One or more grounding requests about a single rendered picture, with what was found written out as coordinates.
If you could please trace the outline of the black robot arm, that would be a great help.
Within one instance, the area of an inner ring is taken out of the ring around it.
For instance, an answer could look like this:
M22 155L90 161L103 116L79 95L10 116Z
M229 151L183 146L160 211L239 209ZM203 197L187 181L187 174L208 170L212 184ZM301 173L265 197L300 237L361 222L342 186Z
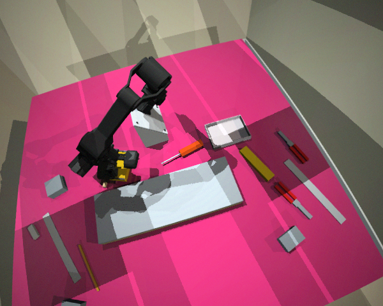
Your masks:
M130 88L131 77L137 74L146 84L140 97ZM113 135L127 116L137 109L151 115L154 105L161 106L166 100L166 88L171 84L172 75L150 56L144 57L130 70L127 84L117 93L116 101L110 107L99 126L88 131L76 148L79 154L68 165L72 171L84 177L95 165L98 165L97 179L111 180L118 176L117 162L104 161L114 142Z

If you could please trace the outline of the white panel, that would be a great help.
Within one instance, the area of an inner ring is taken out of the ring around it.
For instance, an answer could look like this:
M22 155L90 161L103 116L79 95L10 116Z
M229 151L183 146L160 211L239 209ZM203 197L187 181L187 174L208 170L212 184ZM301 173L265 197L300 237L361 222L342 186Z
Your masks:
M98 244L242 204L226 157L94 195Z

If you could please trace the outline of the orange-handled awl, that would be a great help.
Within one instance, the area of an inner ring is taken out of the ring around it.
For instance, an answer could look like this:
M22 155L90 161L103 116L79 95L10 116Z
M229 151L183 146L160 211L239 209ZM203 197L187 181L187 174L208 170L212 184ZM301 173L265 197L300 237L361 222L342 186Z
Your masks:
M188 153L190 153L190 152L192 152L192 151L198 149L199 147L201 147L201 146L203 146L203 145L204 145L204 144L203 144L202 140L198 140L198 141L196 141L196 142L194 142L194 143L192 143L192 144L186 146L185 148L179 150L179 154L177 154L177 155L175 155L174 157L172 157L172 158L170 158L170 159L168 159L168 160L162 162L161 164L166 163L167 161L169 161L169 160L171 160L171 159L177 157L178 155L181 155L181 157L183 157L183 156L185 156L185 155L187 155Z

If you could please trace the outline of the long grey flat bar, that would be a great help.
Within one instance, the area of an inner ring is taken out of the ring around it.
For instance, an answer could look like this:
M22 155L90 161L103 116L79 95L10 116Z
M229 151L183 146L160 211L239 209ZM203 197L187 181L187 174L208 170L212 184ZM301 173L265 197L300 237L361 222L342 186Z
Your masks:
M334 207L332 203L314 186L314 184L299 170L299 168L289 159L284 162L289 170L298 177L298 179L312 192L312 194L323 204L336 220L342 224L346 218Z
M78 282L78 280L81 279L81 276L79 272L76 269L76 266L74 265L73 261L71 260L70 255L68 254L68 251L66 250L66 247L63 244L63 241L57 232L56 227L54 226L54 223L52 221L52 218L49 213L46 213L43 216L43 220L45 221L46 227L56 245L56 248L58 250L58 253L61 256L61 259L63 260L63 263L65 264L74 284Z

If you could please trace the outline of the yellow rectangular bar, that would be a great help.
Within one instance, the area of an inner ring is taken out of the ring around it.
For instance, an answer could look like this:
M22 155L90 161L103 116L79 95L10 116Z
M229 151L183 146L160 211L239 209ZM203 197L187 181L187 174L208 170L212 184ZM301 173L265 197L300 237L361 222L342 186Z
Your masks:
M274 177L274 173L247 147L243 147L239 153L257 171L266 182Z

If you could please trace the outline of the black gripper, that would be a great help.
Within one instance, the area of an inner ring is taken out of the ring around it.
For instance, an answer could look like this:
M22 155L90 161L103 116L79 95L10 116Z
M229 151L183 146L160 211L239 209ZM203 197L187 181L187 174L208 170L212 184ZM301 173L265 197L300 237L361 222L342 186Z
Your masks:
M136 150L127 150L125 154L118 154L119 149L114 148L114 144L110 146L111 150L109 155L104 161L123 161L124 168L126 169L136 169L137 163L139 160L139 153Z

